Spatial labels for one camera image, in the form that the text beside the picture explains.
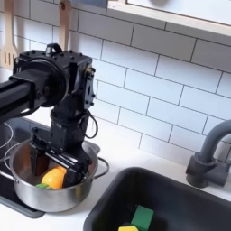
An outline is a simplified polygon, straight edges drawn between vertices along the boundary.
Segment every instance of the pot handle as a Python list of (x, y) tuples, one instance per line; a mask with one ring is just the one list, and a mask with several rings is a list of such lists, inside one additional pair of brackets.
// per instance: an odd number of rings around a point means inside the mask
[[(10, 158), (11, 158), (11, 156), (6, 156), (6, 157), (2, 158), (2, 159), (0, 160), (0, 162), (7, 161), (7, 160), (9, 160)], [(8, 173), (5, 173), (5, 172), (3, 172), (3, 171), (0, 171), (0, 175), (1, 175), (1, 176), (4, 176), (4, 177), (6, 177), (6, 178), (8, 178), (8, 179), (10, 179), (10, 180), (12, 180), (12, 181), (15, 182), (15, 183), (18, 183), (18, 180), (17, 180), (15, 177), (13, 177), (12, 175), (8, 174)]]
[(95, 176), (95, 177), (94, 177), (94, 180), (96, 180), (96, 179), (98, 179), (98, 178), (100, 178), (100, 177), (106, 175), (106, 174), (109, 172), (109, 170), (110, 170), (110, 165), (109, 165), (109, 163), (108, 163), (105, 159), (103, 159), (103, 158), (101, 158), (101, 157), (98, 157), (98, 159), (99, 159), (100, 161), (102, 161), (102, 162), (106, 165), (106, 170), (105, 170), (104, 172), (98, 174), (97, 176)]

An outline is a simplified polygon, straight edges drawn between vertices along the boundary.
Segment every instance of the white subway tile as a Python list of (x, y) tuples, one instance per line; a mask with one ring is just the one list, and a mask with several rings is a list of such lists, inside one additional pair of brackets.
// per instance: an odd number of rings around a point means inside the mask
[(15, 35), (41, 43), (52, 42), (52, 26), (16, 17)]
[(187, 166), (194, 152), (143, 134), (140, 149), (172, 162)]
[[(54, 0), (55, 4), (58, 4), (59, 2), (60, 2), (60, 0)], [(92, 12), (92, 13), (96, 13), (96, 14), (106, 15), (106, 9), (105, 8), (96, 7), (93, 5), (72, 3), (72, 7), (77, 8), (79, 10), (83, 10), (83, 11), (88, 11), (88, 12)]]
[(224, 97), (231, 97), (230, 86), (231, 74), (223, 73), (217, 93)]
[(93, 67), (97, 71), (95, 74), (95, 79), (117, 85), (119, 87), (124, 86), (126, 73), (125, 68), (100, 60), (93, 60)]
[(117, 123), (119, 117), (118, 106), (110, 105), (97, 99), (94, 100), (94, 104), (95, 105), (90, 108), (92, 115)]
[(11, 70), (0, 68), (0, 83), (7, 81), (12, 74)]
[[(200, 152), (205, 139), (206, 136), (202, 134), (196, 134), (183, 128), (173, 126), (170, 143), (190, 149), (194, 152)], [(215, 158), (224, 162), (226, 160), (230, 147), (230, 144), (220, 142), (215, 151)]]
[(181, 106), (151, 98), (148, 116), (201, 133), (207, 116)]
[(156, 76), (194, 88), (216, 92), (221, 71), (161, 56)]
[(104, 143), (111, 143), (112, 145), (126, 144), (135, 148), (139, 147), (141, 140), (140, 133), (98, 118), (97, 122), (98, 134), (95, 140), (103, 140)]
[(199, 152), (205, 141), (205, 138), (205, 135), (196, 134), (189, 130), (173, 126), (170, 143), (190, 149), (193, 152)]
[(5, 19), (4, 19), (4, 13), (0, 12), (0, 31), (5, 31)]
[(31, 41), (31, 50), (46, 51), (46, 48), (47, 48), (46, 44)]
[[(59, 28), (57, 27), (53, 29), (53, 41), (59, 42)], [(82, 52), (91, 58), (100, 59), (102, 40), (78, 32), (69, 32), (69, 49)]]
[(231, 99), (185, 87), (180, 105), (222, 119), (231, 118)]
[(39, 0), (31, 0), (31, 18), (33, 20), (59, 26), (59, 6)]
[[(73, 31), (77, 30), (78, 14), (79, 14), (78, 10), (72, 9), (69, 15), (69, 28)], [(59, 6), (56, 4), (45, 3), (44, 1), (32, 0), (31, 18), (35, 21), (59, 26), (60, 25)]]
[(93, 91), (94, 91), (95, 95), (97, 94), (97, 85), (98, 85), (98, 81), (94, 79), (94, 81), (93, 81)]
[(202, 40), (208, 40), (208, 41), (231, 46), (230, 37), (219, 33), (202, 31), (196, 28), (183, 26), (179, 24), (173, 24), (173, 23), (167, 23), (166, 31), (181, 33)]
[(130, 45), (134, 24), (80, 11), (79, 32), (97, 36), (102, 39)]
[(113, 18), (122, 19), (132, 23), (138, 23), (143, 25), (148, 25), (155, 28), (164, 29), (165, 22), (159, 21), (153, 18), (143, 17), (138, 14), (129, 14), (122, 11), (117, 11), (113, 9), (107, 9), (106, 15)]
[[(30, 41), (23, 39), (18, 36), (14, 36), (15, 46), (18, 49), (18, 52), (29, 51), (30, 50)], [(5, 33), (0, 32), (0, 49), (5, 45)]]
[[(222, 122), (224, 122), (224, 120), (209, 116), (203, 134), (207, 135), (215, 126)], [(222, 140), (231, 143), (231, 134), (225, 136)]]
[[(30, 0), (14, 1), (14, 14), (24, 18), (29, 18), (29, 2)], [(0, 11), (4, 11), (4, 0), (0, 0)]]
[(26, 116), (25, 118), (33, 120), (42, 125), (51, 126), (50, 112), (51, 109), (49, 107), (41, 107), (39, 110), (29, 116)]
[(138, 113), (145, 114), (149, 98), (103, 82), (98, 83), (97, 98)]
[(196, 39), (136, 24), (132, 45), (180, 60), (190, 60)]
[(153, 75), (158, 55), (104, 41), (102, 60)]
[(171, 125), (121, 108), (119, 124), (137, 132), (168, 141)]
[(178, 104), (183, 86), (129, 69), (125, 88)]
[(231, 47), (198, 40), (193, 53), (192, 62), (213, 69), (231, 72), (230, 53)]

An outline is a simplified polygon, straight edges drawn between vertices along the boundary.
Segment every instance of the cabinet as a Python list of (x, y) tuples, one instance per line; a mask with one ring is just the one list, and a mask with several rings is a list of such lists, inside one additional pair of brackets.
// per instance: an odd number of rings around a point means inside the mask
[(231, 36), (230, 0), (109, 0), (108, 8)]
[(217, 23), (231, 24), (230, 0), (128, 0), (127, 3)]

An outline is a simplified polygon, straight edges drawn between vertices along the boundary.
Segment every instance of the sponge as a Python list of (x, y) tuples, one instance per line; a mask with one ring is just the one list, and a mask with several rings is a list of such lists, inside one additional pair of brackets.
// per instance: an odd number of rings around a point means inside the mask
[(139, 231), (139, 230), (134, 226), (126, 226), (126, 227), (120, 227), (119, 231)]
[(153, 214), (154, 212), (152, 210), (138, 206), (131, 223), (132, 226), (136, 226), (140, 231), (148, 231)]

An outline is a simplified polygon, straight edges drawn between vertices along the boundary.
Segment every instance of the yellow sponge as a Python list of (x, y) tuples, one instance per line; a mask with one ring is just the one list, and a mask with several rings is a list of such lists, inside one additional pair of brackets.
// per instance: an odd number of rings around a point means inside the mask
[(135, 226), (120, 227), (119, 231), (139, 231)]

